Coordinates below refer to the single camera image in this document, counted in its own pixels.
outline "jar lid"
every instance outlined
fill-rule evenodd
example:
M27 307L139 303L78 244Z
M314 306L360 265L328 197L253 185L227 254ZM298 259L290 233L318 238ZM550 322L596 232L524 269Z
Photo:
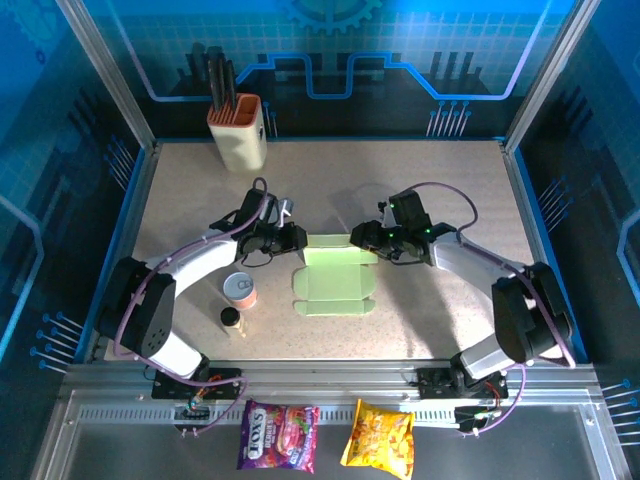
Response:
M220 320L225 327L233 327L240 321L240 312L233 307L227 307L220 312Z
M224 281L222 292L230 300L244 300L253 292L253 279L244 272L233 273Z

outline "blue backdrop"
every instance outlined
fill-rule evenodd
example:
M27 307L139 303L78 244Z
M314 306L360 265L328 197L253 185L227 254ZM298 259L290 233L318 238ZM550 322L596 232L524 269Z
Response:
M280 136L475 138L506 133L572 4L88 2L158 136L207 135L214 48Z

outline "knife holder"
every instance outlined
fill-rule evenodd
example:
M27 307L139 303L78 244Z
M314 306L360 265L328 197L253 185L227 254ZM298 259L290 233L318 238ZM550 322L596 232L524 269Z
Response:
M235 111L231 109L230 102L225 102L218 112L211 107L207 123L227 170L259 170L267 158L260 97L241 93L236 98L238 105Z

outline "yellow snack bag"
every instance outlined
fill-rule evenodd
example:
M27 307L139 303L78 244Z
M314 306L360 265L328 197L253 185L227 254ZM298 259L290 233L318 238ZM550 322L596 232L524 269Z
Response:
M340 464L375 467L411 480L414 421L413 413L383 410L358 400L353 430Z

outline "snack bag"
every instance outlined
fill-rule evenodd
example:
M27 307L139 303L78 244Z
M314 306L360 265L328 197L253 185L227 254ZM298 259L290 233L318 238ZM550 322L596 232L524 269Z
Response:
M415 414L392 412L358 400L351 438L340 463L371 466L410 480L413 474Z
M313 473L319 414L318 407L247 401L238 470L288 468Z

